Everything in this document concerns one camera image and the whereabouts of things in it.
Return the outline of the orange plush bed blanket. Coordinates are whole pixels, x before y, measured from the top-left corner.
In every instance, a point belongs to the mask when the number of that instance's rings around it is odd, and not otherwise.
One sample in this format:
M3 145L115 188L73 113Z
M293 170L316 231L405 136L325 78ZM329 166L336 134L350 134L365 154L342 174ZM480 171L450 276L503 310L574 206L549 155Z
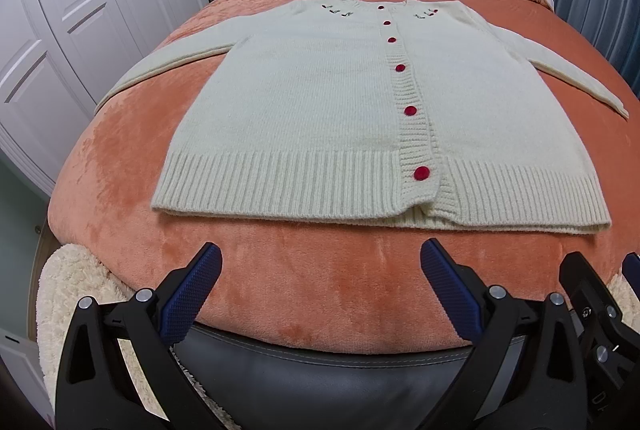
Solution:
M175 36L288 1L215 0ZM608 230L592 236L441 231L439 242L484 282L522 298L556 291L560 262L572 251L609 280L639 247L638 99L600 52L545 6L458 1L580 66L623 101L629 117L547 78L597 168L613 219ZM56 180L48 208L56 238L88 248L131 289L156 286L204 243L217 244L224 266L200 319L227 332L330 352L457 346L459 338L420 268L424 231L175 217L152 209L169 140L218 65L211 57L177 68L102 107Z

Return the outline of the white panelled wardrobe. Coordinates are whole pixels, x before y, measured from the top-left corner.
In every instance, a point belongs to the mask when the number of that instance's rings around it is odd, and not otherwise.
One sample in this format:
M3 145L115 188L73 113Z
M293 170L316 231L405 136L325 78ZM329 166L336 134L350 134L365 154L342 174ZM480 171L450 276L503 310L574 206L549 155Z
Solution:
M43 193L117 80L207 0L1 0L1 149Z

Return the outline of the cream fluffy rug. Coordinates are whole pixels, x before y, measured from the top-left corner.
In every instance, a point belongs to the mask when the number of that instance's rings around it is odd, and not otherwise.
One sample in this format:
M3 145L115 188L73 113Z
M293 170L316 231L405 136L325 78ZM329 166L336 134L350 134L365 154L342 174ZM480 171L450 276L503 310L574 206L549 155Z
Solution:
M128 300L134 291L120 281L90 251L81 245L66 244L49 257L39 276L36 297L36 333L43 382L55 411L56 380L63 344L78 300L91 296L99 303ZM146 380L134 348L118 340L120 352L144 408L167 419ZM220 406L209 398L204 388L180 365L207 406L222 420L226 429L241 429Z

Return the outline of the cream knit cardigan red buttons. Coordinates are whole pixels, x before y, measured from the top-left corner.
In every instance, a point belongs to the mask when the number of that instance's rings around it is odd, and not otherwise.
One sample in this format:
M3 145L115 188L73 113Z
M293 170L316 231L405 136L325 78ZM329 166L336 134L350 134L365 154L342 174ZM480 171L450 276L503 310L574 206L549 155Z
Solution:
M460 1L294 0L160 48L116 91L221 57L169 143L166 213L596 233L597 170L544 82L625 106Z

